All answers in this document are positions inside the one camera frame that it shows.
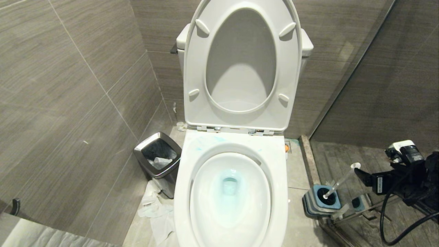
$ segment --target floor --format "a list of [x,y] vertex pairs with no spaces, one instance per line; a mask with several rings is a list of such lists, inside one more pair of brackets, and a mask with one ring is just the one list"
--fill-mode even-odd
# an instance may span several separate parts
[[[173,128],[170,136],[180,146],[183,146],[185,132],[179,132]],[[299,142],[286,139],[290,145],[287,159],[288,198],[288,225],[282,247],[336,247],[337,244],[328,236],[315,220],[307,218],[303,213],[302,196],[309,190],[308,178],[305,165],[300,151]],[[172,200],[163,199],[164,203],[172,203]],[[163,246],[177,247],[175,233],[168,237],[170,243]],[[137,214],[128,230],[125,247],[156,247],[152,236],[151,225],[148,218],[140,218]]]
[[[361,169],[368,173],[389,171],[388,158],[384,149],[358,147],[328,142],[311,141],[314,159],[321,182],[338,180],[343,174],[349,171],[350,164],[361,163]],[[362,182],[353,176],[337,190],[340,201],[344,204],[361,194],[367,193],[373,204],[379,203],[384,196],[375,195],[371,188],[365,187]],[[388,241],[396,238],[408,226],[423,217],[421,212],[408,207],[401,200],[388,204],[386,208],[385,236]],[[367,220],[359,216],[351,221],[338,225],[354,241],[362,238],[371,246],[383,246],[379,235],[379,219]],[[395,246],[400,247],[429,247],[438,246],[439,228],[432,221],[425,222]]]

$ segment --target crumpled tissue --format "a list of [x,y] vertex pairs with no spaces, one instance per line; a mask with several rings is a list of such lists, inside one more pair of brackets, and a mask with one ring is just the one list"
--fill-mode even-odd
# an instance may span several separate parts
[[160,189],[153,180],[146,185],[145,194],[142,197],[143,205],[137,211],[140,217],[150,218],[152,235],[158,247],[175,246],[174,207],[169,204],[162,204],[159,200]]

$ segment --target toilet tank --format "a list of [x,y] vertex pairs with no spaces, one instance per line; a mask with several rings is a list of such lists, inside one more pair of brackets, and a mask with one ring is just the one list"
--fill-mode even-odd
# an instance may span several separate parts
[[[190,24],[187,24],[183,30],[180,32],[180,34],[177,37],[177,54],[178,59],[180,61],[180,69],[181,74],[183,75],[184,72],[184,47],[186,46],[186,39],[187,39],[187,32],[189,31]],[[308,58],[311,56],[314,46],[311,40],[308,37],[308,34],[306,34],[305,30],[301,29],[302,32],[302,62],[300,66],[300,76],[302,75],[302,72],[306,66],[306,62]]]

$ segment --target toilet bowl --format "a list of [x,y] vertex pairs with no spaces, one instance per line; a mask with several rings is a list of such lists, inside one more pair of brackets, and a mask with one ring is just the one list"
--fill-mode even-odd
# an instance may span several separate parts
[[294,5],[202,0],[185,31],[179,245],[280,247],[288,218],[282,133],[303,67]]

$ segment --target toilet lid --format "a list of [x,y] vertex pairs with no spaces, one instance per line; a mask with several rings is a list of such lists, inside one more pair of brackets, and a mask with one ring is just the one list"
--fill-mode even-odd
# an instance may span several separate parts
[[301,56],[291,0],[203,0],[185,47],[187,123],[285,130]]
[[214,155],[195,176],[190,215],[201,247],[259,247],[270,208],[267,178],[246,155]]

